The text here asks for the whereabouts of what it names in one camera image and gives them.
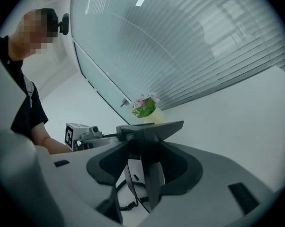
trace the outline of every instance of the vase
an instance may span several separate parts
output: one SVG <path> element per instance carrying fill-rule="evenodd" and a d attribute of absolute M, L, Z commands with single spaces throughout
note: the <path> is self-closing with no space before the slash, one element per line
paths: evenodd
<path fill-rule="evenodd" d="M 144 122 L 145 123 L 164 123 L 164 113 L 160 108 L 156 107 L 153 113 L 151 113 L 149 116 L 144 117 Z"/>

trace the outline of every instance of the man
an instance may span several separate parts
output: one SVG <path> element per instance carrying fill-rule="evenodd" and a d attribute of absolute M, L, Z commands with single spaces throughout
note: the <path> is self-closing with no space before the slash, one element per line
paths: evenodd
<path fill-rule="evenodd" d="M 70 152 L 69 148 L 52 139 L 45 129 L 48 118 L 39 100 L 38 91 L 34 86 L 32 105 L 27 94 L 27 87 L 21 67 L 23 60 L 51 43 L 58 35 L 58 17 L 54 9 L 38 9 L 26 13 L 16 31 L 0 38 L 0 60 L 27 95 L 19 109 L 11 129 L 30 138 L 35 145 L 44 146 L 50 154 Z"/>

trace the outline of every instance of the window blind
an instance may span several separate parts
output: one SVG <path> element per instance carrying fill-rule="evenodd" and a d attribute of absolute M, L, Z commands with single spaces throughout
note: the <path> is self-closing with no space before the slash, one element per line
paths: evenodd
<path fill-rule="evenodd" d="M 266 0 L 72 0 L 72 33 L 131 100 L 168 109 L 269 67 L 285 71 L 285 29 Z"/>

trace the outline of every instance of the short sleeve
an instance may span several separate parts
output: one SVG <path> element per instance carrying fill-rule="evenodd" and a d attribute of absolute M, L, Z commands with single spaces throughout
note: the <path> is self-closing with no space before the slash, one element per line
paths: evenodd
<path fill-rule="evenodd" d="M 48 122 L 48 118 L 43 110 L 42 104 L 39 100 L 38 91 L 34 83 L 33 87 L 32 108 L 30 109 L 30 129 L 33 129 L 41 122 L 44 122 L 44 124 Z"/>

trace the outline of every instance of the potted plant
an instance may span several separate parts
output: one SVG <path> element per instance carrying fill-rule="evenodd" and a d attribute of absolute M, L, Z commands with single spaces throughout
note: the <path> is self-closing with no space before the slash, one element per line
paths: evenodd
<path fill-rule="evenodd" d="M 143 118 L 145 123 L 164 123 L 164 114 L 158 107 L 158 102 L 155 93 L 142 94 L 132 103 L 132 115 Z"/>

